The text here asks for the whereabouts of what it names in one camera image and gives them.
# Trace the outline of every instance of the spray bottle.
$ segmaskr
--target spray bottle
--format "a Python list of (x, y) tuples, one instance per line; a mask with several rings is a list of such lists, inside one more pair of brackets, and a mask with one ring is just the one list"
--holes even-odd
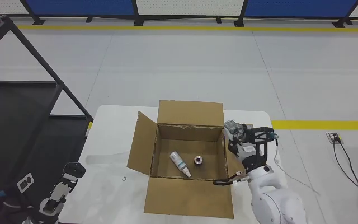
[(177, 166), (177, 168), (182, 171), (185, 175), (188, 176), (188, 178), (191, 177), (191, 174), (189, 172), (188, 167), (186, 166), (185, 162), (183, 161), (183, 159), (179, 156), (179, 154), (177, 152), (172, 152), (170, 154), (170, 159), (174, 162), (174, 164)]

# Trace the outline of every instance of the table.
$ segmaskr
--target table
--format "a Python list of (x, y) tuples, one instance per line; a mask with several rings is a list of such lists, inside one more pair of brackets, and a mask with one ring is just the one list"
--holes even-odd
[[(246, 183), (232, 186), (234, 219), (145, 214), (148, 176), (126, 168), (138, 112), (157, 120), (158, 108), (102, 105), (89, 132), (79, 162), (86, 174), (59, 215), (62, 223), (258, 223), (251, 210), (251, 192)], [(269, 115), (261, 111), (224, 110), (225, 120), (272, 127)], [(275, 142), (268, 144), (267, 164), (287, 185), (285, 174), (274, 163)]]

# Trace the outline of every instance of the cardboard box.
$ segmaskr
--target cardboard box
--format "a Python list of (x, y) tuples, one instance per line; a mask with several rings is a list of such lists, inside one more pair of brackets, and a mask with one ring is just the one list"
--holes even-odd
[[(225, 146), (223, 105), (160, 101), (158, 123), (139, 112), (127, 167), (149, 175), (144, 213), (234, 218), (230, 186), (213, 185), (243, 168)], [(177, 151), (192, 175), (171, 161)], [(203, 164), (194, 165), (194, 157)]]

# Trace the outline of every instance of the box flap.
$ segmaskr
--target box flap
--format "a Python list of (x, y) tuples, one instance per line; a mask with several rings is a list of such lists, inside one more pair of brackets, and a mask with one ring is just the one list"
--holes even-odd
[(149, 178), (144, 213), (234, 218), (231, 189), (211, 181)]
[(222, 127), (223, 104), (215, 102), (167, 101), (159, 102), (158, 124), (186, 124)]
[(154, 151), (157, 124), (138, 112), (127, 167), (149, 175)]
[(243, 165), (236, 159), (236, 156), (229, 151), (228, 149), (229, 140), (225, 136), (225, 152), (227, 158), (227, 165), (228, 165), (228, 174), (229, 176), (234, 175), (237, 171), (244, 172), (245, 168)]

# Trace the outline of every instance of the gray floor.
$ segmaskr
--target gray floor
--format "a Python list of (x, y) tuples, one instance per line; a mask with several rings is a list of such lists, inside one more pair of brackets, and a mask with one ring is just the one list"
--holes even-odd
[[(93, 116), (103, 104), (158, 106), (168, 99), (222, 102), (276, 120), (358, 119), (356, 33), (24, 33)], [(0, 41), (0, 52), (0, 80), (51, 80), (12, 34)], [(61, 95), (53, 113), (79, 110)], [(283, 167), (319, 194), (290, 178), (289, 186), (312, 223), (357, 223), (358, 190), (336, 164), (325, 131), (278, 130)], [(358, 132), (340, 133), (358, 172)], [(338, 158), (348, 170), (341, 150)]]

